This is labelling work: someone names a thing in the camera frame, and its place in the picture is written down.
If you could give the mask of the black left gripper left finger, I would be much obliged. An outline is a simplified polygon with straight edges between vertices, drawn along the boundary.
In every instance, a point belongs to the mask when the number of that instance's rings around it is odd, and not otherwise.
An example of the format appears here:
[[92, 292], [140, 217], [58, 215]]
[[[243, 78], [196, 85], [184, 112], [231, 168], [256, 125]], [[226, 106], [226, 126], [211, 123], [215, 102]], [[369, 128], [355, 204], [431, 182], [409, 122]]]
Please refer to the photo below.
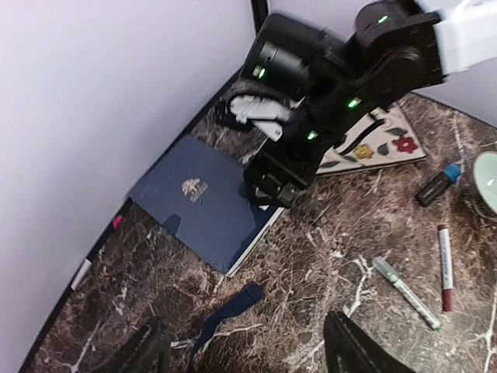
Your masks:
[[171, 338], [162, 321], [150, 318], [97, 372], [170, 372]]

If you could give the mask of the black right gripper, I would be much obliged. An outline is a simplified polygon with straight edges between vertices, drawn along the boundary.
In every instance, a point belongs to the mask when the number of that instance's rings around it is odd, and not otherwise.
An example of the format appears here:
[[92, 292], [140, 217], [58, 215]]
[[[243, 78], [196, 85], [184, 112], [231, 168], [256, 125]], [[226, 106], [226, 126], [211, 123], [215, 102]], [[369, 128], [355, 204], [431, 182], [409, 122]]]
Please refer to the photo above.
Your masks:
[[292, 207], [312, 184], [333, 136], [309, 128], [285, 130], [268, 140], [243, 172], [248, 201], [254, 205]]

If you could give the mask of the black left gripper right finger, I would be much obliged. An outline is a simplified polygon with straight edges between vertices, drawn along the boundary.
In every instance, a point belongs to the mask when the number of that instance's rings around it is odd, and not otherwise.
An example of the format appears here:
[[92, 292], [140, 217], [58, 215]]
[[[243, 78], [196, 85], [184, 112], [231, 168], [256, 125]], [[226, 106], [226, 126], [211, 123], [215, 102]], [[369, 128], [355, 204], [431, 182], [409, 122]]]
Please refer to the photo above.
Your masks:
[[388, 354], [343, 312], [328, 312], [323, 337], [328, 372], [415, 373]]

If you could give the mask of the dark blue notebook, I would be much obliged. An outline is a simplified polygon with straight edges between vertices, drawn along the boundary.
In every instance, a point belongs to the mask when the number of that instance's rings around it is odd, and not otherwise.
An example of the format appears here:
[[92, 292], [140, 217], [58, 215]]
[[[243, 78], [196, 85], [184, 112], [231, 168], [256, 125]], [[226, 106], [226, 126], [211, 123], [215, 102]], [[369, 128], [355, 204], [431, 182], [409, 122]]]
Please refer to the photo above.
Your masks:
[[130, 199], [220, 273], [232, 277], [282, 213], [246, 197], [233, 158], [184, 137], [130, 190]]

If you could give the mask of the navy blue student backpack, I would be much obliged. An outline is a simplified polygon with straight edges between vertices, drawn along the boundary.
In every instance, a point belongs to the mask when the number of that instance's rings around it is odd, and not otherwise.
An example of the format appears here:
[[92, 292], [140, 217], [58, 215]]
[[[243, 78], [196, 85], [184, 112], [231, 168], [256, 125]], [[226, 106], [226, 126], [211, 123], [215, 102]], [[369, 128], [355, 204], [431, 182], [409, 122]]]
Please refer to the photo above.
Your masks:
[[265, 298], [263, 289], [256, 283], [246, 284], [238, 293], [228, 299], [220, 308], [212, 312], [203, 322], [200, 335], [196, 339], [190, 357], [196, 353], [214, 336], [217, 327], [226, 319], [241, 315]]

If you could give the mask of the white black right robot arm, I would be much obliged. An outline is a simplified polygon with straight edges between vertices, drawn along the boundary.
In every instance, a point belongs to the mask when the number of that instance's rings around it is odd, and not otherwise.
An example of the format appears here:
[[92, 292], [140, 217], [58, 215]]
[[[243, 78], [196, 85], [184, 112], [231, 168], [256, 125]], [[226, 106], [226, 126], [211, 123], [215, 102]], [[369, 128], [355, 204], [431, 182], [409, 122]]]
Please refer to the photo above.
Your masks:
[[244, 172], [250, 202], [290, 207], [371, 111], [496, 57], [494, 1], [377, 1], [348, 40], [270, 14], [241, 76], [297, 102]]

